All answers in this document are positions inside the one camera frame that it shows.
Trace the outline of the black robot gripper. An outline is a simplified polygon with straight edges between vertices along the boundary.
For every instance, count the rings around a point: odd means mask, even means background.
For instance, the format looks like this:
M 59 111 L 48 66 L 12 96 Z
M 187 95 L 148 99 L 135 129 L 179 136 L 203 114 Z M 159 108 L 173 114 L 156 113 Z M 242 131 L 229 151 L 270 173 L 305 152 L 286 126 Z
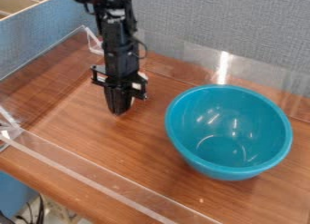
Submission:
M 139 47 L 127 45 L 104 47 L 104 64 L 92 65 L 94 84 L 104 88 L 106 100 L 112 114 L 126 113 L 132 99 L 147 98 L 147 76 L 139 72 Z

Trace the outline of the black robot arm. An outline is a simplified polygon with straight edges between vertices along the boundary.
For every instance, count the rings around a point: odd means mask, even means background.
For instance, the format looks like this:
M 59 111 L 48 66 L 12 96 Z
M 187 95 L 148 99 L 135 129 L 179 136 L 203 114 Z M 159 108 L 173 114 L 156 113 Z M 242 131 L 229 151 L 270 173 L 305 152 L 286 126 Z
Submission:
M 92 83 L 104 88 L 110 112 L 126 113 L 134 99 L 147 99 L 148 77 L 139 71 L 139 45 L 132 0 L 74 0 L 96 17 L 104 64 L 92 65 Z

